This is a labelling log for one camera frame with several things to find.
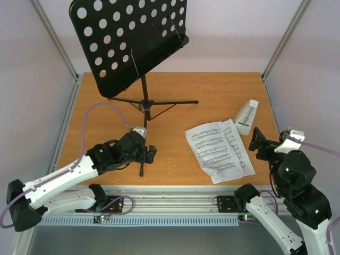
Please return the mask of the white metronome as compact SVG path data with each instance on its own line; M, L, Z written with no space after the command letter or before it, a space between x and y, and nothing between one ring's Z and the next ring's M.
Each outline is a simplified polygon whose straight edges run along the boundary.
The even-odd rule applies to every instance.
M249 135L257 113L259 102L249 100L234 117L234 125L240 135Z

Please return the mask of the white sheet music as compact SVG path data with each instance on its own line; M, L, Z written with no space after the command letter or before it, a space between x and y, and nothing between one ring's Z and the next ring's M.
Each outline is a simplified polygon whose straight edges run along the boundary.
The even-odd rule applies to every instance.
M185 131L185 136L200 168L213 184L244 176L240 160L226 138L221 122L199 125Z
M234 125L233 121L229 119L224 122L218 122L217 124L219 125L220 128L222 128L226 136L226 139L228 140L234 152L236 153L244 176L254 175L255 170L251 164L247 150L245 149L241 136L236 126Z

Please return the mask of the black music stand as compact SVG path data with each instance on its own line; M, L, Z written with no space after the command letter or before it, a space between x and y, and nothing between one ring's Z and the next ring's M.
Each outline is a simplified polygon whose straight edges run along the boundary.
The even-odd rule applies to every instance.
M69 17L95 78L109 100L136 81L143 99L130 104L153 119L146 74L189 43L186 1L72 1Z

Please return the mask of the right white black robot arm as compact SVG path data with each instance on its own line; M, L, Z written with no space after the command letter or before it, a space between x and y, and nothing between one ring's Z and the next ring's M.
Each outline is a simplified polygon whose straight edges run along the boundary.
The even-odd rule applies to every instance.
M250 151L257 152L257 159L268 162L273 193L284 200L302 237L268 208L252 184L245 184L234 192L234 203L237 209L254 215L284 254L335 254L332 228L339 219L332 220L329 200L312 185L317 171L300 150L304 139L302 131L284 130L278 142L271 141L255 127L249 145Z

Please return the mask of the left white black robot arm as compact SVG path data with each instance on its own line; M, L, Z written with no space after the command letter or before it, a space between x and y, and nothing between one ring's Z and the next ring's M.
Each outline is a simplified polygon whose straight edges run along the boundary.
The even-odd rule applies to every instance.
M104 210L107 198L98 184L71 195L65 195L63 191L107 172L123 170L132 162L152 164L156 153L156 147L146 146L144 136L133 130L119 140L95 145L77 161L49 175L25 183L19 179L10 182L4 210L12 219L9 227L16 232L26 231L56 211Z

